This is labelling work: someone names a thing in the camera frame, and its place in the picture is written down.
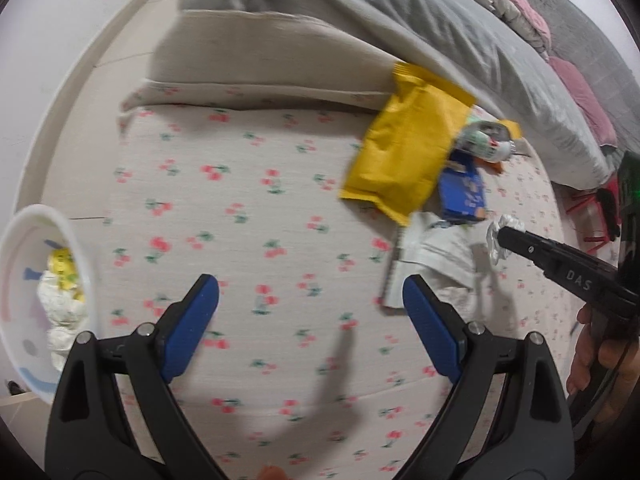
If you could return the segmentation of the cherry print bed sheet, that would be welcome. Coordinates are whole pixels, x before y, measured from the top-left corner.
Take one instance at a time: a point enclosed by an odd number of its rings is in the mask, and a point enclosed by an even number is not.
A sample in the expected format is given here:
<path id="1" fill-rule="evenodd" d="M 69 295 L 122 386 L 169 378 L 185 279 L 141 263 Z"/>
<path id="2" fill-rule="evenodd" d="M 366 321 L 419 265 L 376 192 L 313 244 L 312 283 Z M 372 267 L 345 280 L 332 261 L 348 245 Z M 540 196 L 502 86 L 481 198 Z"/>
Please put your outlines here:
<path id="1" fill-rule="evenodd" d="M 105 335 L 216 276 L 172 390 L 231 478 L 392 478 L 448 392 L 384 295 L 397 224 L 340 195 L 394 63 L 314 18 L 181 11 L 94 72 L 58 140 L 42 197 L 94 222 Z"/>

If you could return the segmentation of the red stool frame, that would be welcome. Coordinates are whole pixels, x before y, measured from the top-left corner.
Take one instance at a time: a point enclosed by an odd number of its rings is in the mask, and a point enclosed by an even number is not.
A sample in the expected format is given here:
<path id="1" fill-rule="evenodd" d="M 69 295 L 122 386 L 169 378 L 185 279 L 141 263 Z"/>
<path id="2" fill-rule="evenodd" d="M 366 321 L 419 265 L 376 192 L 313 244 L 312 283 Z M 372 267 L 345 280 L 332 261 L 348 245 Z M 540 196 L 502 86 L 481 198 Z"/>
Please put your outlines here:
<path id="1" fill-rule="evenodd" d="M 577 221 L 579 245 L 589 255 L 620 238 L 618 195 L 612 184 L 573 195 L 566 214 Z"/>

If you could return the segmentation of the yellow snack bag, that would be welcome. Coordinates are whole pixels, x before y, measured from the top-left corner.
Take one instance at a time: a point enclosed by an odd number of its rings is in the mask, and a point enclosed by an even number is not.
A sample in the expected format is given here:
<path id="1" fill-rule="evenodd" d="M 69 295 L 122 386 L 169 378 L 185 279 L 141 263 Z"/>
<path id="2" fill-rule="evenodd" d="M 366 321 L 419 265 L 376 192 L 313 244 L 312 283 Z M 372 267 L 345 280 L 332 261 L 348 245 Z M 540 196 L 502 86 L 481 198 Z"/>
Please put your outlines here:
<path id="1" fill-rule="evenodd" d="M 413 64 L 396 64 L 393 81 L 395 90 L 364 135 L 340 197 L 370 203 L 408 226 L 434 192 L 476 99 Z"/>

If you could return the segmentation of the grey duvet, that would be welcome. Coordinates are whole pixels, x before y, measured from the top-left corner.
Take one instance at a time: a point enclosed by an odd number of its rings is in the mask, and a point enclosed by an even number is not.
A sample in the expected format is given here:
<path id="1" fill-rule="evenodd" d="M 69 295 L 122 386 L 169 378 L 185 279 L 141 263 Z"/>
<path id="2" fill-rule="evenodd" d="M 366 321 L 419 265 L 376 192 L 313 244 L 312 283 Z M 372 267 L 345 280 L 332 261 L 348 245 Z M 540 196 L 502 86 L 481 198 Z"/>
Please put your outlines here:
<path id="1" fill-rule="evenodd" d="M 486 112 L 518 122 L 553 182 L 586 190 L 611 177 L 610 163 L 560 77 L 473 0 L 180 0 L 179 6 L 318 18 L 445 77 Z"/>

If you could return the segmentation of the white plastic trash bin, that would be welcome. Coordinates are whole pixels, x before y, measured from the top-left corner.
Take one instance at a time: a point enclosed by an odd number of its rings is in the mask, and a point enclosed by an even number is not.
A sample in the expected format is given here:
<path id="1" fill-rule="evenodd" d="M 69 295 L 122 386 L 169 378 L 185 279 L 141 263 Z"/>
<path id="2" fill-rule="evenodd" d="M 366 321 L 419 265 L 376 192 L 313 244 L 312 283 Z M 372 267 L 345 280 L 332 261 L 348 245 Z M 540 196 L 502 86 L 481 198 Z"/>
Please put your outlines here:
<path id="1" fill-rule="evenodd" d="M 41 204 L 20 210 L 1 237 L 1 341 L 26 387 L 47 404 L 53 402 L 61 372 L 52 364 L 47 338 L 52 323 L 37 286 L 50 253 L 64 247 L 75 258 L 88 301 L 86 329 L 99 335 L 96 244 L 78 235 L 59 211 Z"/>

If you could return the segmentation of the blue almond drink carton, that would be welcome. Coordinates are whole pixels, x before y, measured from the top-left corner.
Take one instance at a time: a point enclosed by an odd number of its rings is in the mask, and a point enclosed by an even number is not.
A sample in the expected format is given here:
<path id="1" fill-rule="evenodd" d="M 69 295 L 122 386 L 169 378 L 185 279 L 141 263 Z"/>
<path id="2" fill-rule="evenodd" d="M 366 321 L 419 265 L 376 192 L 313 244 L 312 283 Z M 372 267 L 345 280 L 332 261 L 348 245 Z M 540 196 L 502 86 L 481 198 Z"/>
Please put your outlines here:
<path id="1" fill-rule="evenodd" d="M 483 179 L 473 157 L 453 151 L 439 176 L 442 218 L 451 223 L 477 223 L 486 219 Z"/>

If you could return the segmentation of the pink grey quilt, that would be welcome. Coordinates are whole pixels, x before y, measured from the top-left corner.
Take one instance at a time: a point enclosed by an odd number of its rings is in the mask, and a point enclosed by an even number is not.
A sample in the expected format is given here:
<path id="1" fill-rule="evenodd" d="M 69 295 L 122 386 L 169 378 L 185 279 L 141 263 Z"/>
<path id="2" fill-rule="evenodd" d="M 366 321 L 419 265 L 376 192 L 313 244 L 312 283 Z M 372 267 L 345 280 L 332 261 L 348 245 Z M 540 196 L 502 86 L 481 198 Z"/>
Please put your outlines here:
<path id="1" fill-rule="evenodd" d="M 560 77 L 588 122 L 592 135 L 604 150 L 617 146 L 614 126 L 579 68 L 567 58 L 552 54 L 551 30 L 527 0 L 474 0 L 507 24 L 540 54 Z"/>

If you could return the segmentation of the white AD milk bottle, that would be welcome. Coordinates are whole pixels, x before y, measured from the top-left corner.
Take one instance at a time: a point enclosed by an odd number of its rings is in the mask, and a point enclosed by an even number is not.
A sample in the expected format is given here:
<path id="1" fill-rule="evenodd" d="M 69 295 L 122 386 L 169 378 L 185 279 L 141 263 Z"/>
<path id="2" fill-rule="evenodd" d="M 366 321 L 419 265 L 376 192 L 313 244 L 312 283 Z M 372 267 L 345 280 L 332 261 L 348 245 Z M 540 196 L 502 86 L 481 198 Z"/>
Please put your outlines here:
<path id="1" fill-rule="evenodd" d="M 515 152 L 511 133 L 500 122 L 470 122 L 465 125 L 456 140 L 454 148 L 484 162 L 505 162 Z"/>

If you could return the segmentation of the crumpled trash in bin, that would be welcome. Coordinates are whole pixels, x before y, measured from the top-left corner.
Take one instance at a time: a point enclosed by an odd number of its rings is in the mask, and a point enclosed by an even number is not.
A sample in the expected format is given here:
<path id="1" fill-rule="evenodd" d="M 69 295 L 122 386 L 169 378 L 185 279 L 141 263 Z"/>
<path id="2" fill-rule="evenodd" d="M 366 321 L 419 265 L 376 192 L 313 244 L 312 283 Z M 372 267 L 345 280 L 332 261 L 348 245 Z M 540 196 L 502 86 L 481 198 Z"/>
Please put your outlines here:
<path id="1" fill-rule="evenodd" d="M 47 269 L 37 285 L 37 297 L 51 324 L 47 330 L 51 362 L 62 372 L 77 335 L 88 323 L 85 291 L 74 255 L 67 247 L 50 252 Z"/>

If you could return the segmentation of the grey pillow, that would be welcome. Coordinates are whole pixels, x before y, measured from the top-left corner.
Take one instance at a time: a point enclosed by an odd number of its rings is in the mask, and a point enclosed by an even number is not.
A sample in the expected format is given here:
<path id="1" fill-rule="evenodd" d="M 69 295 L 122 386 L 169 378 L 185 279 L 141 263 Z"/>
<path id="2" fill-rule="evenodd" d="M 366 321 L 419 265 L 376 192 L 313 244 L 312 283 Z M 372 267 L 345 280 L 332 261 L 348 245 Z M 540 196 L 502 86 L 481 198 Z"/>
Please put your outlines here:
<path id="1" fill-rule="evenodd" d="M 551 54 L 575 65 L 596 96 L 616 142 L 605 151 L 616 157 L 639 151 L 639 79 L 611 36 L 572 0 L 527 0 L 547 21 Z"/>

